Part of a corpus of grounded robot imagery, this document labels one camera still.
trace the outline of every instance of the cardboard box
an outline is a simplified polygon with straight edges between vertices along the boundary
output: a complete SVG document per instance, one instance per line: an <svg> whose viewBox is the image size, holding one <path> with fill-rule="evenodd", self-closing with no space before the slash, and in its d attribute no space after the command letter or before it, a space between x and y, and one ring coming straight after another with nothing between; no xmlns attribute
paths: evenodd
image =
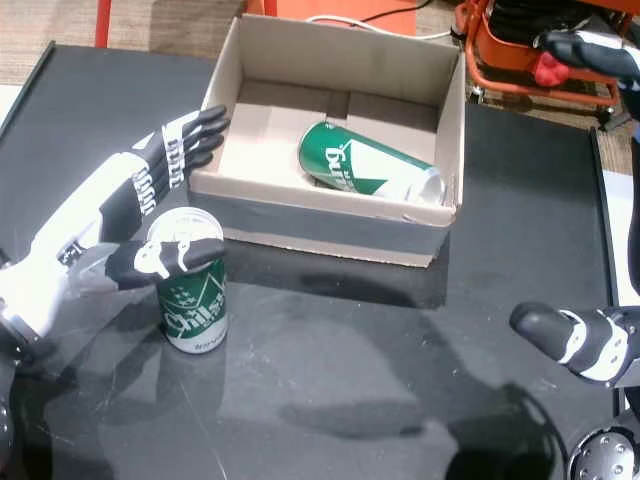
<svg viewBox="0 0 640 480"><path fill-rule="evenodd" d="M227 238L410 266L437 255L462 204L465 64L458 48L352 28L245 15L231 25L203 108L231 125L191 203ZM329 119L438 166L443 205L318 184L299 142Z"/></svg>

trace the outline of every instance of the black table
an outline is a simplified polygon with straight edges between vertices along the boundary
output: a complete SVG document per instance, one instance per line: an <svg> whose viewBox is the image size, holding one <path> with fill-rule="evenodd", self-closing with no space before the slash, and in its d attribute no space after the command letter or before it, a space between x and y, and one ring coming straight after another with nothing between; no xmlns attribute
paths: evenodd
<svg viewBox="0 0 640 480"><path fill-rule="evenodd" d="M210 72L55 47L0 141L0 245L24 255L102 160L197 108ZM507 319L609 301L589 135L469 106L464 203L426 271L230 242L231 329L203 356L163 339L152 290L67 302L56 354L14 384L9 478L562 478L559 438L611 395Z"/></svg>

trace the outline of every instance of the can lying on its side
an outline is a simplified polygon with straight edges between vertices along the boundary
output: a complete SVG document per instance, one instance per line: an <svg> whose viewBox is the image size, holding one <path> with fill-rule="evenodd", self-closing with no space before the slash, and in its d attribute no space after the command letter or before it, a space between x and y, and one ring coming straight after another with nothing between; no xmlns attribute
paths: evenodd
<svg viewBox="0 0 640 480"><path fill-rule="evenodd" d="M149 228L148 240L186 242L203 238L223 239L222 227L198 208L170 210ZM222 259L158 284L158 299L165 335L187 353L204 353L224 339L229 323L226 312L225 272Z"/></svg>
<svg viewBox="0 0 640 480"><path fill-rule="evenodd" d="M437 167L329 122L300 141L300 165L340 190L441 205L445 185Z"/></svg>

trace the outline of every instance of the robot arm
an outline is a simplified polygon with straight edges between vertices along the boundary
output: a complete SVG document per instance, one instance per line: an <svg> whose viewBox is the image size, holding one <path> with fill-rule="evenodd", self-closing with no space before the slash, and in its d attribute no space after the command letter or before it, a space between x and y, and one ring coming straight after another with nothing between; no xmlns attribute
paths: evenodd
<svg viewBox="0 0 640 480"><path fill-rule="evenodd" d="M38 231L27 257L0 270L0 324L21 349L47 334L70 271L91 249L111 245L103 273L113 289L155 283L222 255L216 240L191 242L184 252L177 243L129 239L186 174L211 160L229 123L224 114L222 106L192 112L109 157Z"/></svg>
<svg viewBox="0 0 640 480"><path fill-rule="evenodd" d="M630 115L640 120L640 51L619 37L589 32L542 35L538 44L558 60L618 78ZM640 293L640 129L632 139L634 205L629 229L629 274ZM518 305L512 328L578 377L627 390L631 404L613 420L593 429L574 447L567 465L572 480L640 478L640 308L591 311L555 310L540 303Z"/></svg>
<svg viewBox="0 0 640 480"><path fill-rule="evenodd" d="M550 32L538 44L558 60L618 78L631 116L640 119L640 51L620 37L590 32ZM629 273L640 292L640 130L632 139L634 208L629 229ZM519 305L510 319L513 329L542 353L579 377L607 386L640 384L640 309L603 308L589 312L554 310L546 305Z"/></svg>

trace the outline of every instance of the white cable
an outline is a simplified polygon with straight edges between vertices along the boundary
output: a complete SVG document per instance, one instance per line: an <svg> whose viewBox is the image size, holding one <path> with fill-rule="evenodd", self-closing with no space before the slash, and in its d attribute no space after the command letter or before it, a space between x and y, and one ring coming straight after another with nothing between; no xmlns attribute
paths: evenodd
<svg viewBox="0 0 640 480"><path fill-rule="evenodd" d="M373 25L369 25L368 23L361 22L360 20L356 20L354 18L339 17L337 15L315 15L314 17L307 18L306 22L314 23L314 22L325 21L325 20L331 20L331 21L340 22L340 23L348 23L350 25L357 25L361 28L365 28L367 30L371 30L377 33L382 33L384 35L392 35L394 37L401 37L401 38L411 38L413 40L435 40L436 38L448 37L449 35L451 35L451 32L434 33L433 35L424 35L421 37L420 36L414 37L412 35L401 35L399 33L390 32L389 30L384 30L382 28L374 27Z"/></svg>

